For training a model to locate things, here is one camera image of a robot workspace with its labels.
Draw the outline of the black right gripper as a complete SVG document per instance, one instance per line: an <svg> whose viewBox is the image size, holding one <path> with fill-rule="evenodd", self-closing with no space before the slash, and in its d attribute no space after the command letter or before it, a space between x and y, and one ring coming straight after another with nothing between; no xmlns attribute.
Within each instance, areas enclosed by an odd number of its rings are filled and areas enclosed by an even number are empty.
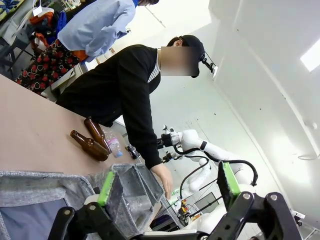
<svg viewBox="0 0 320 240"><path fill-rule="evenodd" d="M163 133L157 139L157 149L181 143L178 133ZM241 191L228 163L218 164L217 184L226 208L210 240L236 240L247 223L255 223L266 240L300 240L301 235L291 211L279 192L265 197ZM122 198L119 175L109 172L98 195L87 198L82 208L65 206L59 209L51 227L49 240L85 240L98 234L102 240L125 240L125 234L115 219Z"/></svg>

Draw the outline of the person's right hand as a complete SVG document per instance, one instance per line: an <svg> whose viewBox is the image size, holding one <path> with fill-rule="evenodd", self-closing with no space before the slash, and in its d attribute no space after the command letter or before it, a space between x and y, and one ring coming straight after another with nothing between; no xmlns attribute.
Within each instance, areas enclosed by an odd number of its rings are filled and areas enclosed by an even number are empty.
<svg viewBox="0 0 320 240"><path fill-rule="evenodd" d="M163 189L165 191L165 197L167 200L170 200L174 188L173 178L170 170L163 163L161 163L153 166L151 171L161 179Z"/></svg>

